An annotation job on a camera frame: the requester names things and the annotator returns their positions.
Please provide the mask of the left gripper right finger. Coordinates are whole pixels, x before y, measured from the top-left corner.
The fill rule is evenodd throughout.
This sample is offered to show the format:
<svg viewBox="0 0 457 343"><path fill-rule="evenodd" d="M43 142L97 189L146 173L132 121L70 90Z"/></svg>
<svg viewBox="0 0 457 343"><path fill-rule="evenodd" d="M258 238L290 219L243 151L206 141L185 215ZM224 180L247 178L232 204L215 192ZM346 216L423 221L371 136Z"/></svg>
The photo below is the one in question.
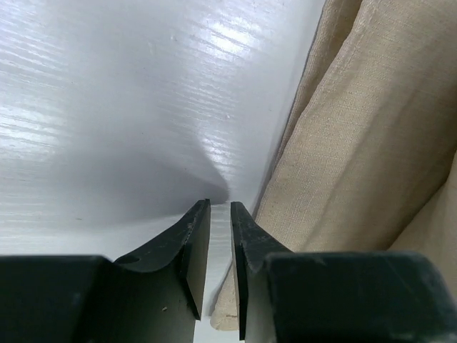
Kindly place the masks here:
<svg viewBox="0 0 457 343"><path fill-rule="evenodd" d="M292 252L231 202L233 276L241 340L295 340Z"/></svg>

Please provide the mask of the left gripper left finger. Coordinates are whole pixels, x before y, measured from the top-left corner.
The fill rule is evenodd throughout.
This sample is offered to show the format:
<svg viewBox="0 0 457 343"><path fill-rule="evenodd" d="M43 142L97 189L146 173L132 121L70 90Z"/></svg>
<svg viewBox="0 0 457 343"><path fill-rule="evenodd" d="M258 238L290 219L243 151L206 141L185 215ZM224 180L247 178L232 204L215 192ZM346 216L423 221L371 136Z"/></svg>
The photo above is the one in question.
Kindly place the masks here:
<svg viewBox="0 0 457 343"><path fill-rule="evenodd" d="M211 228L211 202L198 200L174 225L115 260L139 273L157 272L175 264L175 273L195 319L203 311Z"/></svg>

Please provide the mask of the beige cloth napkin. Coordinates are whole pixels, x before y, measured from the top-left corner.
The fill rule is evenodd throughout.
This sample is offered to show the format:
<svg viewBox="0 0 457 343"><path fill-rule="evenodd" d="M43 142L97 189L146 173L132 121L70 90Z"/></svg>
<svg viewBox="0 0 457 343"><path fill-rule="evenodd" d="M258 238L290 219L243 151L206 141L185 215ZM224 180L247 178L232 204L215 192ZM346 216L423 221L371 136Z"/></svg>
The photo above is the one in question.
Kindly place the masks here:
<svg viewBox="0 0 457 343"><path fill-rule="evenodd" d="M296 252L408 250L456 291L456 3L327 1L256 223Z"/></svg>

